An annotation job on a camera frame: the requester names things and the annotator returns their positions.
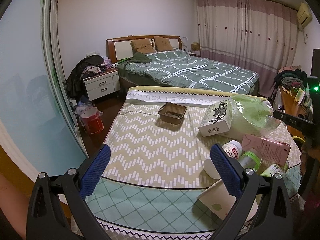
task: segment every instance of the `screw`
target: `screw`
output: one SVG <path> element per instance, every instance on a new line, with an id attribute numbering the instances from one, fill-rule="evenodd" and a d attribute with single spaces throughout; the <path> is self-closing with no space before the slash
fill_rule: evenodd
<path id="1" fill-rule="evenodd" d="M 282 179 L 282 175 L 279 174 L 279 173 L 276 173 L 276 174 L 275 174 L 275 177 L 276 177 L 276 179 Z"/>
<path id="2" fill-rule="evenodd" d="M 41 172 L 39 175 L 38 175 L 38 178 L 39 179 L 43 179 L 45 177 L 45 173 L 44 172 Z"/>
<path id="3" fill-rule="evenodd" d="M 75 168 L 71 168 L 71 169 L 68 170 L 68 174 L 69 174 L 69 175 L 73 175 L 73 174 L 75 174 L 76 172 L 77 172 L 77 170 L 76 170 Z"/>
<path id="4" fill-rule="evenodd" d="M 253 169 L 248 168 L 245 170 L 245 173 L 248 175 L 252 175 L 252 174 L 254 174 L 254 171 L 253 171 Z"/>

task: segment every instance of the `brown pillow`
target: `brown pillow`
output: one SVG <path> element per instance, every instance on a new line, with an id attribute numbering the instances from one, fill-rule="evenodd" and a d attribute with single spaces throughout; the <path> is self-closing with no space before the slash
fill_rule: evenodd
<path id="1" fill-rule="evenodd" d="M 173 50 L 169 39 L 160 36 L 155 36 L 155 43 L 158 51 Z"/>
<path id="2" fill-rule="evenodd" d="M 155 49 L 151 46 L 150 40 L 148 38 L 133 40 L 131 41 L 133 48 L 137 52 L 141 52 L 143 54 L 155 53 Z"/>

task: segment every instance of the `wall socket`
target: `wall socket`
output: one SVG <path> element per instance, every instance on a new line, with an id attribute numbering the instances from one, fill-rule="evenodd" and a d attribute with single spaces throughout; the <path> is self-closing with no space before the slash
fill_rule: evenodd
<path id="1" fill-rule="evenodd" d="M 85 57 L 90 57 L 92 55 L 100 55 L 100 51 L 97 50 L 97 51 L 94 51 L 94 52 L 86 53 Z"/>

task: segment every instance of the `wooden floor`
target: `wooden floor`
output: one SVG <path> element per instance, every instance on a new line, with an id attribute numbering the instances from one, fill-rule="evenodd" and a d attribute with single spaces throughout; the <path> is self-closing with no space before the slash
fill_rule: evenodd
<path id="1" fill-rule="evenodd" d="M 89 135 L 85 132 L 84 127 L 79 124 L 81 137 L 89 157 L 101 147 L 110 130 L 112 122 L 123 106 L 124 101 L 124 97 L 116 97 L 116 94 L 112 93 L 102 98 L 98 98 L 93 102 L 99 111 L 103 112 L 101 119 L 104 129 L 101 133 Z"/>

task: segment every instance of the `trash bin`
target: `trash bin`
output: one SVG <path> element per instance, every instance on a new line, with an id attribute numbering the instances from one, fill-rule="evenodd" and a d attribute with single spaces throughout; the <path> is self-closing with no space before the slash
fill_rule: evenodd
<path id="1" fill-rule="evenodd" d="M 100 112 L 96 107 L 90 107 L 80 114 L 79 121 L 85 127 L 88 134 L 103 131 L 104 126 L 100 117 L 102 114 L 103 112 Z"/>

